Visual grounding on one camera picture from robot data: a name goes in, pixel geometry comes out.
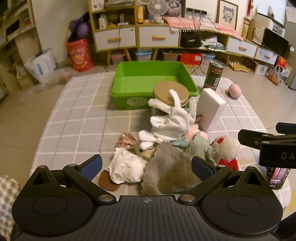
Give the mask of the white red plush toy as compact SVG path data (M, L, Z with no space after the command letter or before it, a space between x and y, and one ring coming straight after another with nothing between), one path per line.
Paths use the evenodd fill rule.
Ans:
M225 165L233 171L238 171L237 156L241 145L231 136L217 137L211 144L209 155L216 165Z

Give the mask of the bunny doll teal dress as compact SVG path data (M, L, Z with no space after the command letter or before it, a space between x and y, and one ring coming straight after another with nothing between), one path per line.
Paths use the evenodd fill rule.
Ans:
M187 148L189 148L191 142L196 136L201 137L202 141L209 140L208 135L199 130L199 124L195 123L188 133L174 141L171 141L170 145L176 147L179 151L184 152ZM158 143L152 143L152 145L150 145L147 149L142 149L140 146L141 143L141 140L137 140L131 133L124 132L121 134L119 141L115 144L115 147L124 148L126 150L134 150L136 155L149 161L154 156Z

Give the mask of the grey plush hedgehog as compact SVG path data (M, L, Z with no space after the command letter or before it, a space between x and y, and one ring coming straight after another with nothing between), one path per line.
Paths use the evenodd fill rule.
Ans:
M141 195L154 196L189 191L201 180L192 172L192 158L169 143L157 146L144 169Z

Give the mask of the white small pillow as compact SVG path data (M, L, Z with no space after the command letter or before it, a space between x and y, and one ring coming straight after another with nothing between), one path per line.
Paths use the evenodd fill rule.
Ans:
M115 184L139 183L149 162L124 148L115 148L111 163L105 169Z

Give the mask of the white sponge block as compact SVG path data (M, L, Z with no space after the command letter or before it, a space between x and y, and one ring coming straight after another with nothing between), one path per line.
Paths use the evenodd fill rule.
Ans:
M198 123L204 132L213 130L226 106L222 99L213 89L202 89L197 101L196 114L200 117Z

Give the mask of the white rabbit hand puppet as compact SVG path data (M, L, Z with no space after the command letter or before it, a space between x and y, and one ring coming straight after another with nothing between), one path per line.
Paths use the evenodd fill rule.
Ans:
M181 107L180 99L175 90L170 89L169 93L174 98L174 106L167 105L158 99L151 98L148 105L151 108L159 109L166 115L155 115L150 117L151 131L141 130L138 135L141 140L141 148L147 149L152 143L174 141L188 133L196 120L196 97L189 98L189 110Z

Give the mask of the brown round coaster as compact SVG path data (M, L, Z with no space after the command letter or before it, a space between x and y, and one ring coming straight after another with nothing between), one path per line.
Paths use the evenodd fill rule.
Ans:
M100 174L98 178L98 185L107 191L116 191L121 186L111 180L109 172L106 170Z

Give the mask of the pink knitted ball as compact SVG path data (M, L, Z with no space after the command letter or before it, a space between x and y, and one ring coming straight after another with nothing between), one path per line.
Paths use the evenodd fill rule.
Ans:
M233 99L239 99L239 97L242 95L241 89L237 84L231 84L229 86L228 93Z

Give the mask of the dark cylindrical snack can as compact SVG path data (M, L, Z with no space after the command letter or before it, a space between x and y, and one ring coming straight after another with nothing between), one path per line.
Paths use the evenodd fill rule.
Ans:
M216 91L224 67L225 64L221 61L215 59L211 60L207 70L207 75L204 81L203 88L210 88Z

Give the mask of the black microwave oven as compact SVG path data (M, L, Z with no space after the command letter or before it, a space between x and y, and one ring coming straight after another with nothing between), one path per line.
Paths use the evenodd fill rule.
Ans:
M285 59L287 59L292 46L291 42L278 33L257 23L254 24L251 41L273 51Z

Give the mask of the gold lid glass jar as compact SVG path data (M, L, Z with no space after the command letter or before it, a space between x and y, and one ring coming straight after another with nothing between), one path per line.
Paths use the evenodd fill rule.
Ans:
M173 81L162 81L157 83L154 86L152 97L167 105L174 106L174 98L169 93L170 89L173 89L175 92L177 92L181 107L185 108L189 102L189 91L184 85L180 83Z

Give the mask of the green plastic bin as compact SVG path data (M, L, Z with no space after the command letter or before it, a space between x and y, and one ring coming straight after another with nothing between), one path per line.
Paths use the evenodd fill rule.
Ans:
M177 82L189 91L189 97L199 95L194 80L185 65L178 61L131 61L118 64L110 92L119 110L149 108L154 86L163 81Z

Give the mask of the white paper bag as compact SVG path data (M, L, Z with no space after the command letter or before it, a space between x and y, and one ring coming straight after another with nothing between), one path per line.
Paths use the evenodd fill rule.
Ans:
M43 50L30 58L25 68L40 84L48 83L48 76L57 69L53 49Z

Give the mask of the black bag in cabinet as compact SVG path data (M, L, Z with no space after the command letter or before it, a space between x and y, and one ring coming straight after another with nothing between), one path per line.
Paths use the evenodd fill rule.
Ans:
M180 46L183 48L201 47L201 38L196 32L182 32Z

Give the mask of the red printed bag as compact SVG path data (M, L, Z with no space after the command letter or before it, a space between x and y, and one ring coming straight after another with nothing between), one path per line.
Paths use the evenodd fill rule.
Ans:
M94 66L87 39L66 42L66 50L74 70L85 72Z

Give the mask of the framed cartoon girl picture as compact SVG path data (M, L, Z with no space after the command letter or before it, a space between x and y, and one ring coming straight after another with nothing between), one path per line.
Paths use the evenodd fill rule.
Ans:
M238 5L229 1L218 1L216 22L233 30L237 28Z

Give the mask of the pink cloth runner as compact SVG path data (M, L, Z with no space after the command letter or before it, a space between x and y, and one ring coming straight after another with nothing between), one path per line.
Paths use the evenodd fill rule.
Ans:
M213 23L209 19L172 16L165 16L163 19L170 26L171 31L208 31L224 34L243 41L243 37L235 30L218 23Z

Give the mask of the purple plush toy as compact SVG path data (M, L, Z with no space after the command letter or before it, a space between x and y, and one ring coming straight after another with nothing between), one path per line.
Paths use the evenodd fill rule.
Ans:
M89 13L85 13L80 18L70 21L69 30L71 32L67 42L75 42L77 40L81 40L87 38L90 32L90 15Z

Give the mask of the wooden white drawer cabinet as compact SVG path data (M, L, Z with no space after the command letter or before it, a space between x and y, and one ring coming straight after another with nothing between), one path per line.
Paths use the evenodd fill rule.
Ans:
M116 49L127 51L131 48L152 49L152 59L156 59L159 49L172 48L181 49L181 33L194 31L171 31L170 26L164 21L161 24L144 23L140 24L137 20L137 5L117 6L110 9L100 9L93 7L93 1L88 2L90 22L96 52L111 52ZM104 15L120 11L131 10L134 20L127 25L114 26L110 28L99 27L99 19L96 15ZM197 31L198 33L214 33L208 31ZM226 47L226 55L244 56L265 63L274 64L277 54L262 46L255 45L247 39L243 41L230 36L215 33L218 42Z

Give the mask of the framed cat picture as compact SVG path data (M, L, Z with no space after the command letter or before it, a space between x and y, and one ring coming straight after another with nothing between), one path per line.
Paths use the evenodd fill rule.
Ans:
M179 17L182 16L185 3L183 0L166 0L168 3L168 10L165 16Z

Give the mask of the white desk fan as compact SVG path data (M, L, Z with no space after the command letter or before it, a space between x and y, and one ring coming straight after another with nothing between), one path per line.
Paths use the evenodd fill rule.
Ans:
M165 0L150 0L147 9L154 16L155 23L161 24L163 15L168 10L168 3Z

